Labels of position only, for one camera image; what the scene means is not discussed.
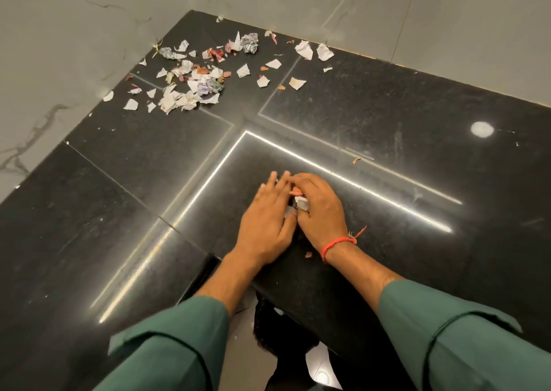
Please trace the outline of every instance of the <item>green shirt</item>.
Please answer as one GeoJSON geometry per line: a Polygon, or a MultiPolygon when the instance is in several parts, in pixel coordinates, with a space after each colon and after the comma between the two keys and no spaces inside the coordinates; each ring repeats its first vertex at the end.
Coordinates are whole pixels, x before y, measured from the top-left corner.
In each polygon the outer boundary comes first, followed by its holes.
{"type": "MultiPolygon", "coordinates": [[[[501,311],[401,280],[385,287],[378,313],[419,390],[551,390],[551,355],[501,311]]],[[[134,352],[96,391],[217,390],[228,326],[211,297],[161,311],[111,338],[109,353],[134,352]]]]}

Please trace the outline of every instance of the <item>black granite floor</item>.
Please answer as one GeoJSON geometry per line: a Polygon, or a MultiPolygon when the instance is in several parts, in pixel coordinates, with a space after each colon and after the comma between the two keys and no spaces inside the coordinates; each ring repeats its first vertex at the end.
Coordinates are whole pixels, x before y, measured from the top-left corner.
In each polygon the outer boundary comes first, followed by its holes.
{"type": "MultiPolygon", "coordinates": [[[[219,65],[234,74],[219,104],[148,114],[145,91],[163,88],[155,76],[174,65],[149,53],[148,66],[131,71],[144,90],[138,110],[122,109],[130,83],[120,82],[0,206],[0,388],[91,388],[116,363],[103,357],[108,336],[175,304],[208,255],[231,250],[272,170],[320,174],[349,229],[368,226],[366,253],[510,313],[527,340],[551,351],[551,111],[339,50],[307,61],[291,37],[276,46],[264,30],[199,12],[163,46],[187,39],[201,60],[237,31],[258,32],[259,49],[219,65]],[[274,58],[283,66],[258,88],[274,58]],[[244,63],[251,76],[239,79],[244,63]],[[294,91],[291,77],[307,83],[294,91]],[[476,121],[495,132],[475,136],[476,121]]],[[[317,255],[306,259],[310,250],[297,231],[253,285],[353,366],[404,380],[375,315],[317,255]]]]}

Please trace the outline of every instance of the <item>red thread bracelet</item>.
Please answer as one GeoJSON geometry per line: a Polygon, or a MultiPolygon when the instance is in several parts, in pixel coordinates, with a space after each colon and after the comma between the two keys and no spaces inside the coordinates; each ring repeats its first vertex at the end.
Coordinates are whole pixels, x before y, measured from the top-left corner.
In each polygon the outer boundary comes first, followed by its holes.
{"type": "Polygon", "coordinates": [[[327,261],[325,260],[325,254],[327,253],[327,250],[329,250],[330,248],[332,248],[333,246],[335,246],[337,243],[340,243],[341,241],[349,241],[353,244],[356,244],[358,241],[356,240],[357,237],[362,234],[364,232],[364,230],[367,228],[367,226],[365,226],[364,228],[362,228],[360,230],[360,232],[358,234],[356,234],[355,236],[352,236],[351,233],[348,233],[348,237],[339,237],[335,240],[333,240],[332,242],[330,242],[329,244],[327,244],[327,246],[325,246],[322,250],[321,250],[321,260],[323,260],[324,263],[327,263],[327,261]]]}

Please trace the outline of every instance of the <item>forearm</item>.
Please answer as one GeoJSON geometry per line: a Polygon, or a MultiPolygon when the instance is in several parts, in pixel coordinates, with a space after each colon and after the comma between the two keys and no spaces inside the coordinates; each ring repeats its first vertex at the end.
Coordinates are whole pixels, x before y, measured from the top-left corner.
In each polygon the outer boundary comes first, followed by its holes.
{"type": "Polygon", "coordinates": [[[347,241],[330,248],[325,259],[358,290],[375,313],[385,286],[392,281],[403,279],[347,241]]]}
{"type": "Polygon", "coordinates": [[[238,250],[224,257],[213,276],[197,291],[196,296],[206,295],[221,301],[230,316],[234,313],[245,289],[256,276],[261,266],[251,259],[243,259],[238,250]]]}

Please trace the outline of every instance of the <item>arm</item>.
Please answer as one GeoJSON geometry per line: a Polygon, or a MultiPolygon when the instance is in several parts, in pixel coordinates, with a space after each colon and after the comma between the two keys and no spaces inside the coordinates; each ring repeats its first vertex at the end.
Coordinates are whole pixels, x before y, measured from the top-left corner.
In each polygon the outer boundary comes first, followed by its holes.
{"type": "Polygon", "coordinates": [[[131,355],[96,391],[218,389],[229,317],[258,271],[289,246],[296,228],[295,214],[284,219],[290,174],[278,183],[276,176],[272,172],[258,189],[235,248],[194,297],[111,338],[109,353],[131,355]]]}
{"type": "MultiPolygon", "coordinates": [[[[348,236],[341,201],[311,174],[291,178],[310,211],[298,222],[321,251],[348,236]]],[[[326,255],[367,301],[417,389],[551,389],[551,355],[520,339],[517,321],[485,305],[405,280],[352,243],[326,255]]]]}

